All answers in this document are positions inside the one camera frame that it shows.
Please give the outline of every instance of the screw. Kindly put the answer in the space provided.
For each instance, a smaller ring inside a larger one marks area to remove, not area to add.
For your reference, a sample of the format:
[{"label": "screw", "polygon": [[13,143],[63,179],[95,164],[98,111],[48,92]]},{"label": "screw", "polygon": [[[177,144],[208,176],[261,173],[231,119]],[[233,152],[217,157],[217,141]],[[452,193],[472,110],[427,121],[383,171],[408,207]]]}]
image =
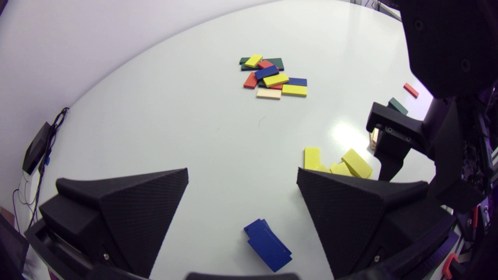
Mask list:
[{"label": "screw", "polygon": [[462,62],[460,62],[460,66],[462,67],[462,71],[468,73],[470,71],[470,60],[468,60],[467,58],[462,59]]},{"label": "screw", "polygon": [[416,19],[413,25],[415,26],[415,29],[419,32],[424,30],[424,23],[419,19]]}]

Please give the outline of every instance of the blue block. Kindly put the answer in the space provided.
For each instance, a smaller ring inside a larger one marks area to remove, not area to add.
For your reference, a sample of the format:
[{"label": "blue block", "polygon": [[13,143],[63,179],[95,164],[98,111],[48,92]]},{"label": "blue block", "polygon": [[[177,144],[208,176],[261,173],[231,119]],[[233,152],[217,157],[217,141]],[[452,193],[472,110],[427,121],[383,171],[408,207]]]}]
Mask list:
[{"label": "blue block", "polygon": [[308,86],[308,80],[306,80],[306,79],[298,79],[298,78],[289,78],[289,82],[287,82],[285,84],[286,85],[293,85],[293,86],[307,87]]},{"label": "blue block", "polygon": [[257,236],[251,237],[248,243],[273,272],[277,272],[292,260],[267,229],[261,230]]},{"label": "blue block", "polygon": [[267,222],[265,219],[257,219],[254,222],[252,222],[250,225],[246,226],[244,228],[244,231],[247,233],[249,238],[257,237],[258,235],[261,234],[263,230],[267,230],[271,236],[275,239],[275,241],[282,247],[284,251],[286,251],[289,255],[292,254],[292,252],[278,239],[278,237],[271,231],[271,228],[268,226]]},{"label": "blue block", "polygon": [[275,65],[273,65],[268,68],[257,70],[254,74],[256,75],[256,79],[260,80],[262,78],[278,74],[278,69]]}]

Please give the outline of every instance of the cable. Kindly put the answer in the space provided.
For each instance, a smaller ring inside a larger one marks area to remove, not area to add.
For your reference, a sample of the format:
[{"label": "cable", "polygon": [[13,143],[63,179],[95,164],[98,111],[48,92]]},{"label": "cable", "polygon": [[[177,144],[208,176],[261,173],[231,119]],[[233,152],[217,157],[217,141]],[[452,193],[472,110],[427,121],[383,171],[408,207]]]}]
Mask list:
[{"label": "cable", "polygon": [[19,221],[17,220],[17,212],[15,211],[15,201],[14,201],[14,195],[15,192],[19,191],[19,189],[16,189],[12,192],[12,205],[14,206],[14,217],[15,217],[15,222],[17,223],[17,231],[21,232],[21,228],[19,227]]},{"label": "cable", "polygon": [[38,201],[40,198],[40,186],[43,180],[43,175],[45,174],[45,164],[47,162],[47,158],[49,158],[50,153],[52,152],[52,147],[54,146],[55,139],[56,139],[56,134],[61,125],[64,123],[64,120],[66,119],[66,114],[69,108],[65,107],[62,109],[62,111],[55,117],[54,122],[50,126],[49,132],[48,132],[48,137],[47,137],[47,142],[45,146],[45,152],[43,154],[43,157],[40,162],[40,166],[38,167],[38,171],[40,172],[40,179],[38,180],[38,186],[36,187],[36,193],[35,193],[35,198],[32,202],[28,203],[28,205],[32,205],[34,203],[34,210],[33,214],[31,215],[31,220],[29,221],[28,228],[31,227],[31,225],[34,222],[34,219],[36,217],[36,221],[38,221]]}]

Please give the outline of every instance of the table surface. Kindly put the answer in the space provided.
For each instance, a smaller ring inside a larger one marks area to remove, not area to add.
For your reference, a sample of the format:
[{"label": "table surface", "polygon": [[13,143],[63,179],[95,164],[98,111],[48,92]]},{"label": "table surface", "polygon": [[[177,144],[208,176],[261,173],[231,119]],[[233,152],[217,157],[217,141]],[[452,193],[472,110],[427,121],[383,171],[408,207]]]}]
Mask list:
[{"label": "table surface", "polygon": [[[281,57],[289,77],[307,78],[308,97],[257,99],[256,90],[244,89],[249,72],[238,61],[255,53]],[[365,125],[372,102],[392,97],[418,119],[432,100],[410,72],[401,22],[340,1],[281,1],[234,12],[158,44],[84,95],[57,135],[40,203],[56,194],[60,177],[187,167],[190,182],[150,278],[271,274],[243,231],[261,218],[293,253],[279,273],[331,279],[296,185],[303,149],[320,147],[330,166],[354,148],[376,179],[380,163]],[[430,181],[434,173],[433,163],[412,150],[393,181]]]}]

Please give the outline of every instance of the dark green block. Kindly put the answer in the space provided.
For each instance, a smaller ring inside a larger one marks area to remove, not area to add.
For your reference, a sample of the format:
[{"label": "dark green block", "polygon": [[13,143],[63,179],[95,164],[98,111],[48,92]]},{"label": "dark green block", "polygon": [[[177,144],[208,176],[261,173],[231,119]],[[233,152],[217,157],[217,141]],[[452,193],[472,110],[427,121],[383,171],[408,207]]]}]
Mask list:
[{"label": "dark green block", "polygon": [[241,58],[241,60],[239,61],[239,64],[240,64],[240,65],[242,65],[242,64],[246,63],[249,59],[250,59],[250,57],[243,57],[243,58]]},{"label": "dark green block", "polygon": [[268,60],[271,64],[275,65],[279,71],[283,71],[283,62],[281,58],[263,58],[263,60]]},{"label": "dark green block", "polygon": [[256,68],[252,68],[252,67],[249,67],[249,66],[245,66],[245,65],[241,65],[241,71],[257,71],[257,70],[261,70],[261,68],[259,68],[258,66],[256,66]]},{"label": "dark green block", "polygon": [[406,114],[408,114],[408,110],[403,107],[403,105],[401,105],[400,102],[398,102],[398,100],[396,100],[396,98],[391,98],[391,100],[389,100],[389,103],[387,105],[389,108],[392,108],[400,113],[402,113],[403,115],[406,116]]}]

